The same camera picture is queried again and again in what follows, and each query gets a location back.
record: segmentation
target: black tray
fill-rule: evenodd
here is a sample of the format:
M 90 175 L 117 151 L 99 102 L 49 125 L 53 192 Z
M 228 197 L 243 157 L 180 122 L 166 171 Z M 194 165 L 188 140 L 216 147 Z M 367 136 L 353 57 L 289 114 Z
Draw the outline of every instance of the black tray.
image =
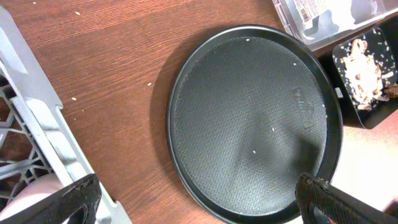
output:
M 337 45 L 332 51 L 320 57 L 320 62 L 329 74 L 333 87 L 338 93 L 345 125 L 372 129 L 398 109 L 398 99 L 391 99 L 388 102 L 375 101 L 371 111 L 357 110 L 354 105 L 355 101 L 352 100 L 349 81 L 345 78 L 345 65 L 341 62 L 341 58 L 346 57 L 351 52 L 350 45 L 354 39 L 366 40 L 368 42 L 366 54 L 374 54 L 374 59 L 382 62 L 381 70 L 383 74 L 393 71 L 394 76 L 389 78 L 388 82 L 390 84 L 397 83 L 397 28 L 398 17 L 395 16 L 381 25 L 374 26 L 370 30 Z
M 257 25 L 220 32 L 191 54 L 166 127 L 185 188 L 228 223 L 299 216 L 298 176 L 331 180 L 342 142 L 340 108 L 319 61 L 292 36 Z

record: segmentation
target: barcode label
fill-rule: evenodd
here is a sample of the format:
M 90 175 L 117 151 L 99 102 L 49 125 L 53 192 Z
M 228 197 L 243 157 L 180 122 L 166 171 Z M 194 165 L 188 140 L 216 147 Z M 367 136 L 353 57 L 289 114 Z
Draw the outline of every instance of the barcode label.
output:
M 301 10 L 301 15 L 303 17 L 304 22 L 307 22 L 309 20 L 307 12 L 305 12 L 305 9 Z

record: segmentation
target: dish rack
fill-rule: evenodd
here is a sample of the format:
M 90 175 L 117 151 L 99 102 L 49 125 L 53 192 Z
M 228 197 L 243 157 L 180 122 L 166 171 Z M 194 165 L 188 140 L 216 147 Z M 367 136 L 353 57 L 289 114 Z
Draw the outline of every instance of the dish rack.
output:
M 0 6 L 0 210 L 50 172 L 64 186 L 94 173 L 62 108 L 11 15 Z M 123 206 L 100 186 L 96 221 L 131 223 Z

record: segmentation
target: pan rim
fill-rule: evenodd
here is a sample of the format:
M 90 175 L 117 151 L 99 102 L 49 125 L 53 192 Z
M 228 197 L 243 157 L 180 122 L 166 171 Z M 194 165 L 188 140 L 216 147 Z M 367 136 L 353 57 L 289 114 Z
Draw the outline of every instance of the pan rim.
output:
M 338 160 L 340 157 L 340 150 L 341 150 L 341 145 L 343 143 L 343 120 L 342 120 L 342 116 L 341 116 L 341 110 L 338 104 L 338 100 L 337 100 L 337 96 L 335 94 L 335 92 L 332 89 L 332 85 L 331 85 L 331 81 L 330 79 L 327 77 L 325 71 L 322 69 L 322 66 L 320 65 L 320 62 L 317 60 L 317 58 L 312 54 L 312 52 L 306 47 L 304 46 L 301 42 L 299 42 L 297 39 L 295 39 L 294 37 L 292 37 L 291 35 L 286 34 L 285 32 L 282 32 L 280 30 L 277 30 L 275 28 L 272 27 L 267 27 L 267 26 L 262 26 L 262 25 L 255 25 L 255 24 L 246 24 L 246 25 L 240 25 L 240 26 L 235 26 L 235 27 L 230 27 L 228 29 L 222 30 L 221 32 L 212 35 L 210 38 L 206 39 L 203 43 L 201 43 L 191 54 L 190 56 L 186 59 L 186 61 L 184 61 L 184 63 L 182 64 L 182 66 L 180 67 L 180 70 L 178 72 L 178 75 L 176 76 L 175 80 L 174 80 L 174 84 L 172 86 L 172 89 L 170 91 L 169 94 L 169 100 L 167 102 L 167 110 L 166 110 L 166 137 L 167 137 L 167 144 L 169 147 L 169 153 L 170 153 L 170 158 L 172 160 L 172 163 L 174 165 L 174 168 L 177 172 L 178 177 L 180 178 L 180 180 L 182 181 L 184 187 L 186 188 L 186 190 L 188 191 L 188 193 L 191 195 L 191 197 L 196 201 L 196 203 L 198 203 L 201 207 L 203 207 L 207 212 L 211 213 L 213 216 L 215 216 L 216 218 L 220 219 L 223 222 L 227 222 L 227 223 L 240 223 L 240 222 L 236 222 L 234 220 L 231 220 L 225 216 L 220 215 L 217 211 L 214 211 L 212 208 L 210 208 L 205 202 L 203 202 L 199 196 L 197 195 L 197 193 L 194 191 L 194 189 L 192 189 L 192 186 L 190 186 L 190 184 L 187 181 L 187 177 L 184 176 L 183 171 L 181 170 L 181 166 L 183 166 L 182 164 L 179 164 L 178 159 L 175 155 L 174 152 L 174 147 L 173 147 L 173 142 L 172 142 L 172 130 L 171 130 L 171 126 L 172 126 L 172 106 L 174 104 L 174 96 L 176 91 L 178 90 L 178 86 L 179 86 L 179 80 L 180 78 L 185 74 L 184 71 L 186 69 L 186 67 L 188 66 L 188 63 L 192 60 L 192 58 L 194 56 L 196 56 L 196 54 L 198 53 L 198 51 L 200 51 L 202 48 L 206 47 L 212 40 L 215 40 L 219 37 L 221 37 L 222 35 L 228 34 L 230 32 L 233 31 L 237 31 L 237 30 L 261 30 L 264 32 L 272 32 L 275 33 L 277 35 L 281 35 L 282 37 L 285 37 L 287 39 L 289 39 L 291 42 L 293 42 L 293 44 L 295 44 L 297 47 L 300 48 L 300 50 L 305 53 L 306 55 L 310 56 L 311 60 L 315 63 L 315 65 L 320 69 L 321 73 L 323 74 L 323 76 L 325 77 L 325 80 L 328 84 L 328 86 L 331 89 L 332 92 L 332 100 L 334 101 L 334 104 L 336 105 L 336 113 L 337 113 L 337 117 L 338 117 L 338 129 L 339 129 L 339 136 L 336 137 L 336 139 L 338 139 L 338 146 L 337 146 L 337 155 L 335 157 L 335 162 L 331 167 L 331 174 L 329 175 L 328 180 L 331 180 L 331 178 L 333 177 L 337 164 L 338 164 Z M 297 206 L 297 204 L 295 202 L 292 202 L 288 207 L 284 208 L 281 211 L 284 210 L 291 210 L 294 212 L 293 215 L 291 215 L 290 217 L 287 217 L 285 219 L 283 219 L 282 221 L 279 221 L 278 223 L 284 223 L 284 222 L 288 222 L 290 220 L 293 220 L 294 218 L 297 218 L 300 213 L 299 213 L 299 208 Z M 242 217 L 266 217 L 268 215 L 260 215 L 260 216 L 244 216 L 242 215 Z

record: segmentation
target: plastic lid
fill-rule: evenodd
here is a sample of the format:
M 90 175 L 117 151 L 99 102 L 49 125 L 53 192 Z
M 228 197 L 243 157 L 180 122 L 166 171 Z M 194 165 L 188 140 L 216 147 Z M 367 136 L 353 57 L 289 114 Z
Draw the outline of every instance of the plastic lid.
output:
M 273 0 L 288 34 L 317 50 L 398 11 L 389 0 Z

